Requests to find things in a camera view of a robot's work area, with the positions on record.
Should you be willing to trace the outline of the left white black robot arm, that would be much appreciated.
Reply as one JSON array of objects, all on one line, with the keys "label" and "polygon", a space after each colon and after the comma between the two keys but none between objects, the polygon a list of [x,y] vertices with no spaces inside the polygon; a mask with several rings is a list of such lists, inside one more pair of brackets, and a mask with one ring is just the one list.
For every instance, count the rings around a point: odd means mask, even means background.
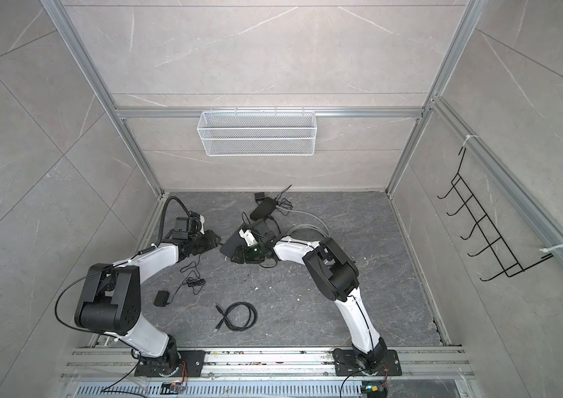
[{"label": "left white black robot arm", "polygon": [[54,313],[56,320],[75,331],[119,339],[133,350],[142,371],[159,376],[181,371],[183,360],[175,338],[158,330],[142,313],[141,286],[189,256],[218,247],[221,238],[204,223],[204,217],[178,197],[168,197],[160,213],[156,242],[128,259],[91,266],[74,282],[82,283],[82,291],[73,324]]}]

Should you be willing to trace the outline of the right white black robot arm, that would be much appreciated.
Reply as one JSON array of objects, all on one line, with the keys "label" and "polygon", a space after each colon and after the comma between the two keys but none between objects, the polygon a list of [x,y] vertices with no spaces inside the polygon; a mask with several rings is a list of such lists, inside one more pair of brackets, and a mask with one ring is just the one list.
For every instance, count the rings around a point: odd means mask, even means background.
[{"label": "right white black robot arm", "polygon": [[329,236],[301,240],[277,235],[261,219],[243,223],[220,252],[235,264],[260,264],[265,260],[304,265],[321,294],[335,303],[351,334],[353,357],[348,364],[358,372],[372,374],[383,363],[388,348],[365,309],[354,260]]}]

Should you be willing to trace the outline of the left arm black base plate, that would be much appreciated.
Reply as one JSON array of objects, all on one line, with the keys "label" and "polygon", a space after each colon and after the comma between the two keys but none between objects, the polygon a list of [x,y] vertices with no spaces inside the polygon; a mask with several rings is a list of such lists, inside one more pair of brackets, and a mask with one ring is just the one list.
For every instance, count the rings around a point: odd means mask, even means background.
[{"label": "left arm black base plate", "polygon": [[200,377],[206,351],[184,350],[178,353],[166,352],[160,358],[140,358],[134,376],[146,377]]}]

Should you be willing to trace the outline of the black power adapter with cable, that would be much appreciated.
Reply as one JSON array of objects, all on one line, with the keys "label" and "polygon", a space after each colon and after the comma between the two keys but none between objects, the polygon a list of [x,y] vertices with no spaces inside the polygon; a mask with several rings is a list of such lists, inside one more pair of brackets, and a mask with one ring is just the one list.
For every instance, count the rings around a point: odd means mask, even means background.
[{"label": "black power adapter with cable", "polygon": [[[273,199],[276,199],[278,201],[278,207],[276,208],[276,210],[280,210],[281,212],[290,212],[293,209],[292,203],[288,199],[283,198],[284,194],[291,187],[292,187],[292,185],[289,185],[288,187],[283,189],[281,192],[279,192],[278,195],[276,195],[276,197],[272,197]],[[263,200],[264,197],[268,197],[268,196],[264,192],[257,192],[257,193],[254,194],[254,197],[255,197],[256,204],[258,204],[258,202]]]}]

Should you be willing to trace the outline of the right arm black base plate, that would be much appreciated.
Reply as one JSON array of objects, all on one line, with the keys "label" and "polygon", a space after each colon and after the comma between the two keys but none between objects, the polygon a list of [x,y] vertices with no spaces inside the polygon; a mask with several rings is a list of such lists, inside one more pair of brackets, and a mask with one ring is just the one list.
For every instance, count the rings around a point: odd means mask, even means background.
[{"label": "right arm black base plate", "polygon": [[337,376],[402,376],[398,354],[394,350],[375,350],[365,355],[353,349],[334,349],[332,357]]}]

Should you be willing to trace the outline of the ribbed black network switch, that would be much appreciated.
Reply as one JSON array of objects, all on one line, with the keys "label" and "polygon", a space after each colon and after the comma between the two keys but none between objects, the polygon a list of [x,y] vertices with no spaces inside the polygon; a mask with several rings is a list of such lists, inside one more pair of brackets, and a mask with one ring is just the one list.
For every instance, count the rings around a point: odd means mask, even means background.
[{"label": "ribbed black network switch", "polygon": [[250,213],[249,218],[254,222],[266,219],[271,216],[277,207],[278,201],[276,199],[264,197],[263,200],[258,202],[258,206]]}]

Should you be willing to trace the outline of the dark grey network switch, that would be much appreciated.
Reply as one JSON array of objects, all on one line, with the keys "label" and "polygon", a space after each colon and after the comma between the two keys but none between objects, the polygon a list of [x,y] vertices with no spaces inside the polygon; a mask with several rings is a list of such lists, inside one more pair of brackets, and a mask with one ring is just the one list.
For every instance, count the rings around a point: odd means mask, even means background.
[{"label": "dark grey network switch", "polygon": [[226,257],[232,258],[236,251],[243,246],[248,246],[246,240],[242,237],[243,231],[241,228],[238,228],[231,237],[228,238],[223,244],[221,245],[219,251]]}]

